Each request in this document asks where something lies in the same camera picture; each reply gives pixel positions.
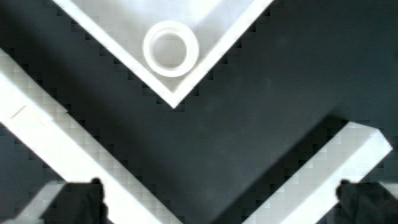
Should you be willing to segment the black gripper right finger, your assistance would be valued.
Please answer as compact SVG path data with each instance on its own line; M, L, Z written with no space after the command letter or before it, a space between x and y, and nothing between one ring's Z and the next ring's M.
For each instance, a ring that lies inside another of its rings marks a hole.
M398 183L340 180L333 224L398 224Z

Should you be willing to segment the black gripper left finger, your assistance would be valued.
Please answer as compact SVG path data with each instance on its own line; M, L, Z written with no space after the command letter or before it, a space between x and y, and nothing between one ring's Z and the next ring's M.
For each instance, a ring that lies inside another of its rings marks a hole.
M51 181L13 218L13 224L106 224L106 214L100 180Z

